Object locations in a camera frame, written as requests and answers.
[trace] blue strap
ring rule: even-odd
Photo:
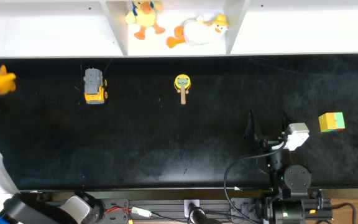
[[[136,12],[137,7],[133,1],[132,1],[132,5],[133,5],[132,12],[134,13],[135,16],[137,16],[137,12]],[[152,1],[150,1],[150,6],[152,7],[152,9],[154,8],[154,4]]]

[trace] colorful cube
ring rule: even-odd
[[[342,112],[325,113],[318,118],[321,132],[345,129]]]

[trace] toy truck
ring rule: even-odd
[[[96,68],[85,70],[85,100],[87,104],[103,104],[109,95],[107,92],[107,80],[102,72]]]

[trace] wooden floor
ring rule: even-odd
[[[349,202],[353,204],[357,211],[356,223],[358,224],[358,199],[332,199],[331,203],[333,205],[338,205],[341,203]],[[343,208],[334,210],[334,220],[330,220],[332,224],[352,224],[352,208],[345,206]],[[315,224],[315,221],[308,221],[306,224]]]

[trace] white plush duck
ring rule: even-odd
[[[188,19],[183,26],[175,28],[175,37],[167,39],[167,45],[174,48],[177,44],[202,45],[220,39],[227,31],[226,16],[219,14],[211,23],[205,22],[203,16]]]

